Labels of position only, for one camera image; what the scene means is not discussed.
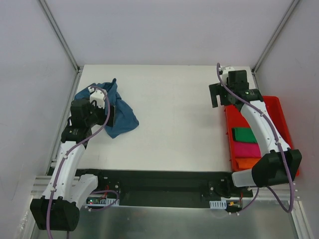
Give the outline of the blue t shirt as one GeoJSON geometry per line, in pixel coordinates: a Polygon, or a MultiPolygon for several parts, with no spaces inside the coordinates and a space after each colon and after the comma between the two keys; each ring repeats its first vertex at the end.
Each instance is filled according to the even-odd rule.
{"type": "Polygon", "coordinates": [[[108,99],[110,105],[115,107],[115,119],[113,126],[105,126],[106,133],[111,138],[116,138],[120,134],[132,131],[139,126],[139,121],[136,118],[132,108],[122,100],[120,94],[118,93],[117,80],[114,78],[111,82],[104,83],[92,83],[79,91],[74,99],[89,98],[90,92],[88,88],[90,86],[97,86],[107,91],[108,99]]]}

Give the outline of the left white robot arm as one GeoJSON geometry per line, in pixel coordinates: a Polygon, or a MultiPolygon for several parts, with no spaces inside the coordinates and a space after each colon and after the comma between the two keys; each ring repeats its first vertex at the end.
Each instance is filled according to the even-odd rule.
{"type": "Polygon", "coordinates": [[[109,121],[112,107],[108,99],[74,100],[70,117],[61,135],[61,145],[51,179],[39,199],[32,199],[30,210],[40,230],[46,230],[49,238],[52,231],[72,232],[79,222],[80,209],[93,192],[102,193],[105,181],[93,174],[73,180],[88,141],[96,136],[92,127],[98,125],[100,132],[109,121]]]}

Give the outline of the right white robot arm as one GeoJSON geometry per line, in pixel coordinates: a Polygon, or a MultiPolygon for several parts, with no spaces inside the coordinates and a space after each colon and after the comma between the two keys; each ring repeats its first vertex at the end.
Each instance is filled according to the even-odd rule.
{"type": "Polygon", "coordinates": [[[268,114],[264,97],[250,89],[246,70],[217,66],[219,83],[209,85],[212,106],[233,105],[248,122],[261,152],[261,159],[251,168],[232,174],[224,184],[225,193],[236,196],[242,187],[270,187],[293,184],[302,155],[280,135],[268,114]]]}

